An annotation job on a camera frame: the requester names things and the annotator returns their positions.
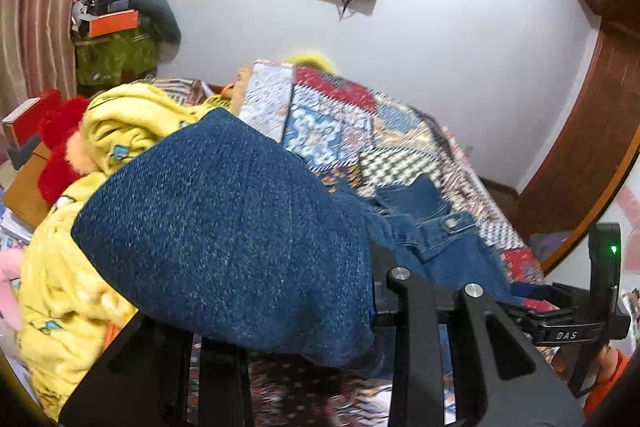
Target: yellow blanket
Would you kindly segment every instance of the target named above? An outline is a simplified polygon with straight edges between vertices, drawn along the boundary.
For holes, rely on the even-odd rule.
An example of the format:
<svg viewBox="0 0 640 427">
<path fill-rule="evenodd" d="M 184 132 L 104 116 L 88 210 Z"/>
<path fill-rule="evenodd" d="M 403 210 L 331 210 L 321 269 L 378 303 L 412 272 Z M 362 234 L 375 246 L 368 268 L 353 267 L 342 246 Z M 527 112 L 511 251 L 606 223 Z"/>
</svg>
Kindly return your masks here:
<svg viewBox="0 0 640 427">
<path fill-rule="evenodd" d="M 84 147 L 101 171 L 64 192 L 34 232 L 20 271 L 18 345 L 33 388 L 55 420 L 100 356 L 108 323 L 122 328 L 136 313 L 71 238 L 78 212 L 110 174 L 220 105 L 228 102 L 212 97 L 199 106 L 180 107 L 160 89 L 129 84 L 98 96 L 85 113 Z"/>
</svg>

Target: pink cloth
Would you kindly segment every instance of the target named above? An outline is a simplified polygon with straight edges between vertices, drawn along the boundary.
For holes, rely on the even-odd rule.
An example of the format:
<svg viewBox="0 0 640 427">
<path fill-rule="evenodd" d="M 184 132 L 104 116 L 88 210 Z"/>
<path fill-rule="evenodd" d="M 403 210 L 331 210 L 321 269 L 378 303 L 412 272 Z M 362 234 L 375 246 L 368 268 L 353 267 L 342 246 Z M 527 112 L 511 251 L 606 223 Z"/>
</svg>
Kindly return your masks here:
<svg viewBox="0 0 640 427">
<path fill-rule="evenodd" d="M 20 317 L 18 301 L 11 288 L 11 280 L 20 277 L 21 264 L 20 248 L 0 252 L 0 312 L 5 322 L 16 331 L 20 331 L 22 327 L 22 317 Z"/>
</svg>

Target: patchwork bedspread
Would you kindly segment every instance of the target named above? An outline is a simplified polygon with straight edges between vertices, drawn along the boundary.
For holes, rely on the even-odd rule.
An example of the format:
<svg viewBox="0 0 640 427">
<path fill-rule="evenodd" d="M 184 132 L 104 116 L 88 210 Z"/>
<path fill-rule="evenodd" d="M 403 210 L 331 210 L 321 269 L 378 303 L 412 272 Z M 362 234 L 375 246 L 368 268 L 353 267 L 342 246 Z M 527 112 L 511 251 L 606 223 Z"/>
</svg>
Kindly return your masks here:
<svg viewBox="0 0 640 427">
<path fill-rule="evenodd" d="M 298 154 L 331 190 L 343 178 L 361 195 L 428 173 L 453 210 L 476 218 L 502 252 L 510 280 L 543 283 L 540 265 L 485 190 L 452 134 L 429 115 L 382 92 L 311 68 L 256 62 L 234 93 L 239 118 Z M 545 308 L 545 303 L 536 303 Z M 299 357 L 254 353 L 257 426 L 386 425 L 392 383 L 362 380 Z M 455 419 L 445 375 L 447 422 Z"/>
</svg>

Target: striped curtain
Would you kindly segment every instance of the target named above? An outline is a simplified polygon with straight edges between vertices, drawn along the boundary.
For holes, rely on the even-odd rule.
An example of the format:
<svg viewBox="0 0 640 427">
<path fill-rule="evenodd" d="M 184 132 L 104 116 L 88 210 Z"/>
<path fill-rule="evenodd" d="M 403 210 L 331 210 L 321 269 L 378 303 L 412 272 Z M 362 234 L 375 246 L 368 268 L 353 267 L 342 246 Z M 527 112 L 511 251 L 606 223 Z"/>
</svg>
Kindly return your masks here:
<svg viewBox="0 0 640 427">
<path fill-rule="evenodd" d="M 72 0 L 0 0 L 0 118 L 43 89 L 76 93 Z"/>
</svg>

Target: metal screw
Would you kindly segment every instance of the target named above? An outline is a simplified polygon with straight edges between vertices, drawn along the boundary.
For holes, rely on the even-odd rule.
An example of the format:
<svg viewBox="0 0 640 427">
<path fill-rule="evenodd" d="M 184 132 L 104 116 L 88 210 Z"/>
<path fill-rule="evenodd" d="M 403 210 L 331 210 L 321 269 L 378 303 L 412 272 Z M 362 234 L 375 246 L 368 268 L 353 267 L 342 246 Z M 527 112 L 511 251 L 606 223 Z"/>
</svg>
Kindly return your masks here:
<svg viewBox="0 0 640 427">
<path fill-rule="evenodd" d="M 465 286 L 465 293 L 470 297 L 479 297 L 484 293 L 482 286 L 474 282 Z"/>
<path fill-rule="evenodd" d="M 400 281 L 404 281 L 405 279 L 409 279 L 411 272 L 407 270 L 404 266 L 396 266 L 393 270 L 391 270 L 391 277 L 394 279 L 398 279 Z"/>
</svg>

